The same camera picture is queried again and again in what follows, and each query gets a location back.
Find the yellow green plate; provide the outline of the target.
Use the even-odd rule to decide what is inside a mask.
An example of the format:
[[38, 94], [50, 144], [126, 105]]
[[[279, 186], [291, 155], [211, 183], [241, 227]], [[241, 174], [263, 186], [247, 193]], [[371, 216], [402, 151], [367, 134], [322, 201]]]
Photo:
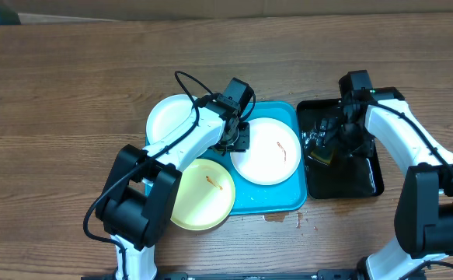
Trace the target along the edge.
[[195, 159], [184, 171], [171, 221], [187, 230], [202, 231], [222, 223], [235, 202], [230, 173], [209, 159]]

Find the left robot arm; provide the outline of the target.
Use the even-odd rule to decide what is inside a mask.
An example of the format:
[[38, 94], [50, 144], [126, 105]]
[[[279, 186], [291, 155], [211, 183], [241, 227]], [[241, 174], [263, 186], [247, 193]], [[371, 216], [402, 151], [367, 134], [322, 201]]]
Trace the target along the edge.
[[154, 245], [171, 218], [183, 171], [208, 149], [224, 155], [249, 148], [246, 120], [256, 96], [248, 83], [233, 78], [223, 93], [186, 97], [191, 115], [152, 145], [124, 146], [85, 214], [85, 235], [116, 247], [109, 279], [155, 278]]

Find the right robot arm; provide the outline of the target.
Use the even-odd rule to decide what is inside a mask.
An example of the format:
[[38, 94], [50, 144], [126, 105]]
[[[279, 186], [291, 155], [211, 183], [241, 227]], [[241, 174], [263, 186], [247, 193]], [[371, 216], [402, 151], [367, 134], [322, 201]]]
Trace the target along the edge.
[[412, 114], [395, 87], [375, 88], [365, 70], [338, 82], [336, 114], [318, 121], [311, 159], [325, 166], [367, 157], [380, 141], [404, 174], [392, 240], [363, 257], [351, 279], [424, 279], [433, 266], [453, 269], [453, 153]]

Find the green yellow sponge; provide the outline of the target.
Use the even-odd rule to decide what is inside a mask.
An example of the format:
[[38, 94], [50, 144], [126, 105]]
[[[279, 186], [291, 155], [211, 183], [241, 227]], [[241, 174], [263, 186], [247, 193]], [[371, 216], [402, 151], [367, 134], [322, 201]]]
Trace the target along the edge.
[[315, 161], [323, 164], [323, 165], [330, 165], [332, 162], [332, 159], [334, 157], [334, 149], [327, 148], [327, 147], [315, 147], [311, 152], [310, 152], [310, 157], [314, 159]]

